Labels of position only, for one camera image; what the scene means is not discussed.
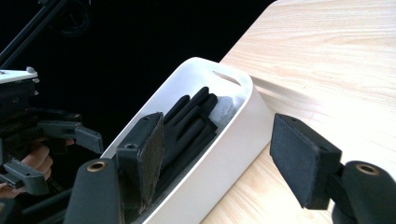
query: black foam piece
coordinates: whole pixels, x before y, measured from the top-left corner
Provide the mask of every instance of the black foam piece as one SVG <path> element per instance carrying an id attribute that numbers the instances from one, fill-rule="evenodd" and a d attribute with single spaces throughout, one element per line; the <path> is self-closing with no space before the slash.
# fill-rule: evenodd
<path id="1" fill-rule="evenodd" d="M 327 209 L 327 180 L 338 171 L 341 154 L 299 119 L 275 115 L 270 155 L 301 207 Z"/>

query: wooden table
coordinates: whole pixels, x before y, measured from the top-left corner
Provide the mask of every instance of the wooden table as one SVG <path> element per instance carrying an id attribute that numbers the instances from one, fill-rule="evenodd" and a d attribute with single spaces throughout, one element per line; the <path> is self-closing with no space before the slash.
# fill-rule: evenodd
<path id="1" fill-rule="evenodd" d="M 396 179 L 396 1 L 279 0 L 221 63 L 251 75 L 274 112 L 294 116 Z M 332 223 L 302 209 L 269 146 L 202 223 Z"/>

